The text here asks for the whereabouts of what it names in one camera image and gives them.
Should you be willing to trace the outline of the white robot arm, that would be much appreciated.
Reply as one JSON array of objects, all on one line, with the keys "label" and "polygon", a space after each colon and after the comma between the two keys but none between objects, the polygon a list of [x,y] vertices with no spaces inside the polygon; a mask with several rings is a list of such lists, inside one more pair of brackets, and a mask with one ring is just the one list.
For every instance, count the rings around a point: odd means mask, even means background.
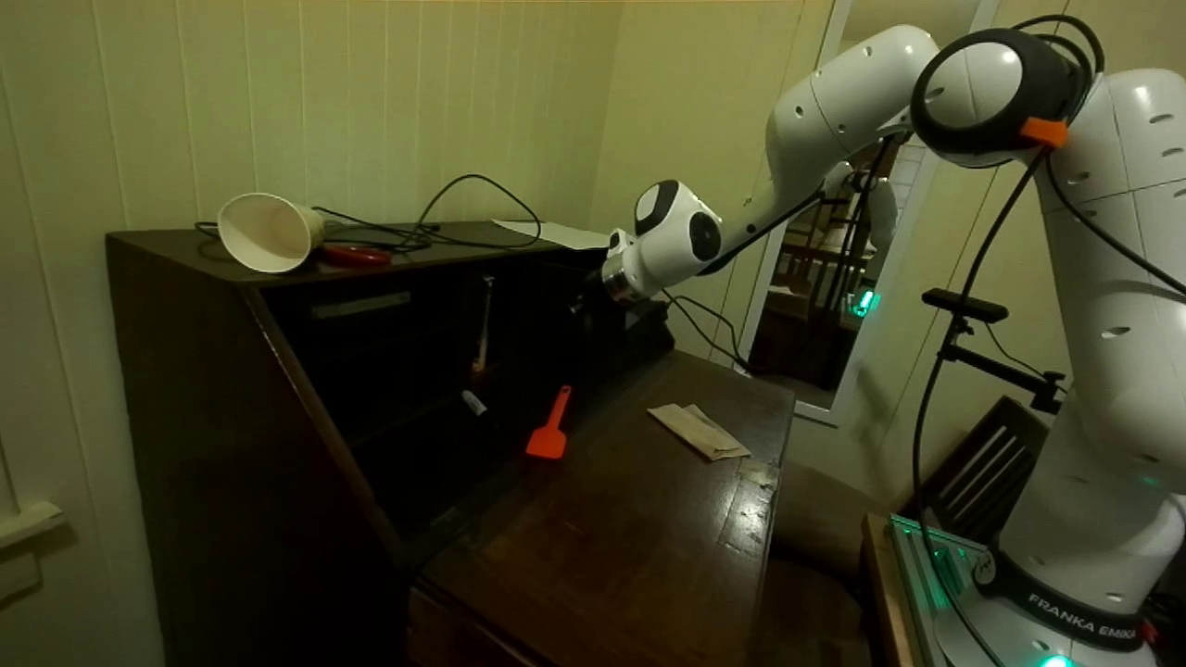
[{"label": "white robot arm", "polygon": [[1181,101],[1174,69],[1117,69],[1076,13],[948,44],[891,26],[774,101],[770,185],[748,220],[660,180],[607,241],[601,279],[649,299],[712,274],[896,133],[959,168],[1015,158],[1042,200],[1070,375],[1022,381],[1052,428],[948,610],[1002,663],[1152,667],[1141,605],[1181,544]]}]

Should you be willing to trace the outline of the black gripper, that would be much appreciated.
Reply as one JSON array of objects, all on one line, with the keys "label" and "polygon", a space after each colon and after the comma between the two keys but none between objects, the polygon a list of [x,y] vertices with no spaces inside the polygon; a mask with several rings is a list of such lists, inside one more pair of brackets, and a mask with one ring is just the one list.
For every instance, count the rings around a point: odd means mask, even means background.
[{"label": "black gripper", "polygon": [[598,364],[649,364],[674,348],[669,307],[633,299],[606,281],[583,289],[583,343]]}]

